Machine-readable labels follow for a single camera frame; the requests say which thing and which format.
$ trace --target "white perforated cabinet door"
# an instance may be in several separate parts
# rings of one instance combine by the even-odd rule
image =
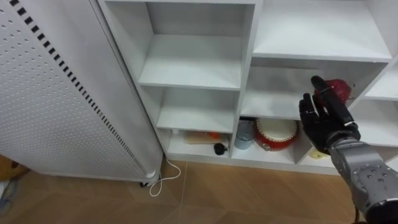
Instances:
[[[0,1],[0,154],[46,174],[157,178],[90,94],[23,4]]]

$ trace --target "brown floor tile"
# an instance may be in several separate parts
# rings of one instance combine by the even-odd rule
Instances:
[[[217,208],[183,206],[180,224],[215,224],[225,213]]]
[[[90,179],[76,177],[48,177],[50,191],[60,194],[93,195]]]
[[[9,203],[2,211],[0,223],[8,223],[17,218],[25,211],[35,207],[49,195],[49,192],[41,190],[26,190],[18,188],[14,198],[12,199],[12,203]]]
[[[268,224],[342,224],[322,220],[311,220],[307,218],[274,217]]]
[[[19,179],[19,189],[50,190],[48,182],[50,178],[52,177],[29,171]]]
[[[173,220],[172,216],[178,209],[179,206],[177,205],[124,201],[124,208],[120,213],[106,223],[167,223]]]
[[[319,218],[282,179],[278,171],[235,167],[236,173],[267,205],[268,213],[288,217]]]
[[[338,176],[173,163],[182,175],[165,181],[157,198],[134,182],[31,172],[20,180],[0,223],[341,224],[353,219],[350,192]],[[162,164],[164,177],[176,173]]]
[[[183,205],[265,213],[261,199],[239,177],[234,167],[189,163]]]
[[[278,172],[277,175],[322,219],[333,222],[351,221],[352,214],[347,212],[345,203],[336,199],[334,191],[323,180],[324,175],[301,172]]]
[[[51,194],[9,223],[56,223],[77,209],[85,200],[86,198],[79,196]]]
[[[176,165],[181,169],[181,176],[174,180],[166,180],[163,181],[162,193],[154,198],[149,195],[149,188],[144,187],[141,188],[138,183],[128,183],[128,189],[131,195],[138,202],[149,202],[149,203],[164,203],[164,204],[172,204],[179,205],[181,204],[182,192],[184,186],[184,178],[185,178],[185,168],[187,166],[186,162],[180,161],[171,161],[172,164]],[[173,177],[178,174],[178,171],[168,165],[165,161],[162,163],[162,177]],[[153,194],[156,194],[160,187],[160,183],[158,183],[154,189]]]
[[[222,216],[216,224],[268,224],[270,220],[272,220],[271,216],[263,214],[228,212]]]
[[[89,197],[78,208],[70,212],[68,216],[59,219],[57,223],[106,223],[114,220],[124,207],[124,200]]]

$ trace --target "white shelving unit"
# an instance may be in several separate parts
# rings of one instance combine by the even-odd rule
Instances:
[[[392,58],[364,1],[265,1],[254,57]]]
[[[227,91],[166,89],[158,128],[232,133],[234,98]]]
[[[154,35],[139,83],[239,91],[240,43],[239,37]]]
[[[319,70],[251,67],[243,96],[242,116],[300,119],[299,101],[312,92],[308,82]]]
[[[241,116],[299,120],[299,100],[313,92],[313,75],[344,79],[363,141],[390,162],[398,156],[397,105],[390,101],[398,100],[398,16],[392,10],[398,2],[99,4],[168,158],[336,174],[329,157],[308,156],[303,132],[279,152],[233,144]],[[186,131],[226,134],[229,153],[217,156],[212,144],[187,144]]]
[[[398,101],[398,64],[395,64],[381,79],[366,93],[367,99]]]

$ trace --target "red drum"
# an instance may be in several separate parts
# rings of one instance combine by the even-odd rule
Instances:
[[[293,120],[256,119],[256,142],[267,151],[279,151],[294,142],[298,124]]]

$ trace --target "robotic arm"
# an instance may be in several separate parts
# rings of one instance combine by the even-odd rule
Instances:
[[[326,82],[318,76],[311,82],[319,96],[311,100],[306,93],[300,100],[305,134],[316,149],[331,156],[369,224],[398,223],[398,173],[372,146],[360,141],[358,125]]]

